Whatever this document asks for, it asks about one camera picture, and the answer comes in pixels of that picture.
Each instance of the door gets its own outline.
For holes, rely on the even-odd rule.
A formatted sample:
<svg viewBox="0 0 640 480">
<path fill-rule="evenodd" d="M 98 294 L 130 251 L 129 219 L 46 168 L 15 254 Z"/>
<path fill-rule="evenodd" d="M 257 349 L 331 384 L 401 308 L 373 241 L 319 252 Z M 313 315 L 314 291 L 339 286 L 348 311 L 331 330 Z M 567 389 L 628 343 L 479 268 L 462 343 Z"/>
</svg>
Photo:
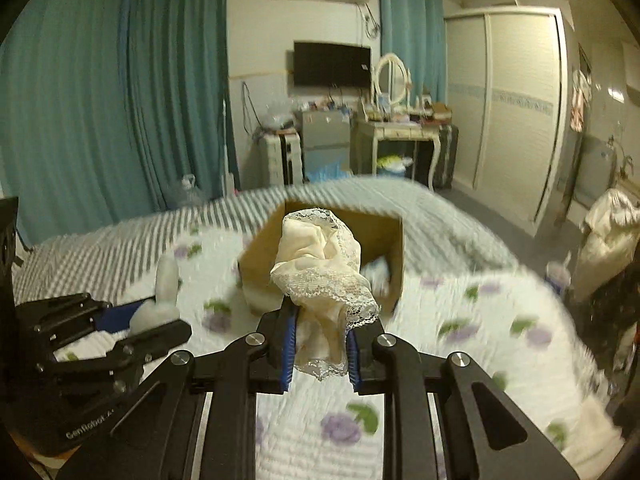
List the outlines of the door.
<svg viewBox="0 0 640 480">
<path fill-rule="evenodd" d="M 486 19 L 491 93 L 476 175 L 478 198 L 506 218 L 531 224 L 558 131 L 558 28 L 555 17 L 545 14 L 488 14 Z"/>
<path fill-rule="evenodd" d="M 447 103 L 458 127 L 454 179 L 476 185 L 486 94 L 484 16 L 447 20 Z"/>
</svg>

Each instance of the white lace fabric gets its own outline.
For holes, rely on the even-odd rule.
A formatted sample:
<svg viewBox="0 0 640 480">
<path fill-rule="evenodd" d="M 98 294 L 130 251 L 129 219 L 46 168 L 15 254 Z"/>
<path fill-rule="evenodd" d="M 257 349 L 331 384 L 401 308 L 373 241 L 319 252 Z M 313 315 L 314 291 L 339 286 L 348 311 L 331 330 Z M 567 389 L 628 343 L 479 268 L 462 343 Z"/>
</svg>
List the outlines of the white lace fabric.
<svg viewBox="0 0 640 480">
<path fill-rule="evenodd" d="M 347 373 L 347 332 L 380 312 L 359 271 L 360 244 L 331 211 L 305 209 L 283 218 L 271 279 L 300 307 L 296 368 L 318 380 Z"/>
</svg>

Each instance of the wall-mounted tv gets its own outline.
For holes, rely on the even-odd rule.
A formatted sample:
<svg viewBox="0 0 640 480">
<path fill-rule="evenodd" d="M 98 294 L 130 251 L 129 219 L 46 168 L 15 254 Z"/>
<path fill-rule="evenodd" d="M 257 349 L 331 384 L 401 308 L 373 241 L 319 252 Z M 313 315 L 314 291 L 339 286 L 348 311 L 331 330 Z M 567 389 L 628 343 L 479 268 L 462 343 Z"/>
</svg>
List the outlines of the wall-mounted tv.
<svg viewBox="0 0 640 480">
<path fill-rule="evenodd" d="M 371 49 L 368 46 L 295 41 L 293 84 L 369 88 Z"/>
</svg>

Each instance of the wardrobe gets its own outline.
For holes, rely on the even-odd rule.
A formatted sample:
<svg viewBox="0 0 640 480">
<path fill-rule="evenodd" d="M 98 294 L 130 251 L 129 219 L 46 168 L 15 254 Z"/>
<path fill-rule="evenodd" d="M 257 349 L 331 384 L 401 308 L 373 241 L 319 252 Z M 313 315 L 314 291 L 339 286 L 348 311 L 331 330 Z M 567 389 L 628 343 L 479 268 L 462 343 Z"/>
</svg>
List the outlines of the wardrobe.
<svg viewBox="0 0 640 480">
<path fill-rule="evenodd" d="M 454 186 L 535 235 L 569 126 L 562 14 L 465 9 L 446 17 L 446 31 L 447 104 L 460 129 Z"/>
</svg>

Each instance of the black suitcase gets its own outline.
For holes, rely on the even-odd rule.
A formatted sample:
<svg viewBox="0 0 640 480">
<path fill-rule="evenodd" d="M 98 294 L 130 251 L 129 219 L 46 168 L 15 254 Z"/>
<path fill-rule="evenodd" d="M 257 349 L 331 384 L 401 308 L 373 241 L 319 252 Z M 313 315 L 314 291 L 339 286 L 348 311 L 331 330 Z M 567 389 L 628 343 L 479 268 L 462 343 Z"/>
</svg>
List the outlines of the black suitcase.
<svg viewBox="0 0 640 480">
<path fill-rule="evenodd" d="M 456 150 L 458 148 L 458 127 L 452 124 L 443 124 L 440 127 L 440 156 L 433 175 L 433 187 L 435 189 L 450 189 L 453 181 L 453 168 L 456 163 Z M 418 143 L 418 167 L 415 179 L 421 184 L 427 185 L 431 158 L 433 157 L 433 143 Z"/>
</svg>

